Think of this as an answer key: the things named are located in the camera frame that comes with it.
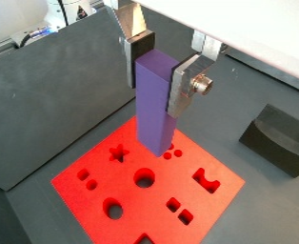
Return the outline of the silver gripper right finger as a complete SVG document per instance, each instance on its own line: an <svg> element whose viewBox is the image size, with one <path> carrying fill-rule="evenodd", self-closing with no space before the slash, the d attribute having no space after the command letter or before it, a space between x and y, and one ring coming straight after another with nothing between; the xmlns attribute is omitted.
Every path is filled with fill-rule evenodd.
<svg viewBox="0 0 299 244"><path fill-rule="evenodd" d="M186 58L174 68L172 85L166 106L166 113L178 118L190 105L193 95L206 95L212 89L213 81L205 73L214 64L221 52L222 42L194 30L192 49L197 52Z"/></svg>

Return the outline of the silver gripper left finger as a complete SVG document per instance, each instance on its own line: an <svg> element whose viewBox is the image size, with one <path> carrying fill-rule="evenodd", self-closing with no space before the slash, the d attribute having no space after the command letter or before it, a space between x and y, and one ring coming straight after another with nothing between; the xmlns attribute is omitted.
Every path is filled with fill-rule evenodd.
<svg viewBox="0 0 299 244"><path fill-rule="evenodd" d="M153 50L154 33L146 27L141 5L136 2L106 2L105 6L120 28L120 43L125 55L126 84L136 88L134 61Z"/></svg>

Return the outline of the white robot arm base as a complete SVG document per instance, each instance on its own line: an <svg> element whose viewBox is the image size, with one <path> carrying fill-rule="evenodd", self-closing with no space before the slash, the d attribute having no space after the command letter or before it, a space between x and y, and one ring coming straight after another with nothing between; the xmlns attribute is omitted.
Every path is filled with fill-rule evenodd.
<svg viewBox="0 0 299 244"><path fill-rule="evenodd" d="M90 0L45 0L46 14L43 19L11 35L18 48L57 32L94 13Z"/></svg>

